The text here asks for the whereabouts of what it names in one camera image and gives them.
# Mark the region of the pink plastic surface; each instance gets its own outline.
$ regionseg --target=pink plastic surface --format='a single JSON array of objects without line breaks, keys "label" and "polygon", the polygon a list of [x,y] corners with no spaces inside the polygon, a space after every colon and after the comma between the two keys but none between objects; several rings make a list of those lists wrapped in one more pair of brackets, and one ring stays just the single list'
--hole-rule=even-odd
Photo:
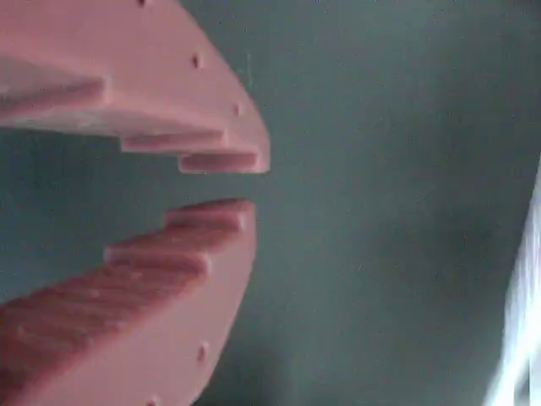
[{"label": "pink plastic surface", "polygon": [[169,211],[106,264],[0,307],[2,406],[184,406],[216,366],[249,280],[254,206]]},{"label": "pink plastic surface", "polygon": [[120,138],[189,173],[269,169],[266,129],[175,0],[2,0],[0,125]]}]

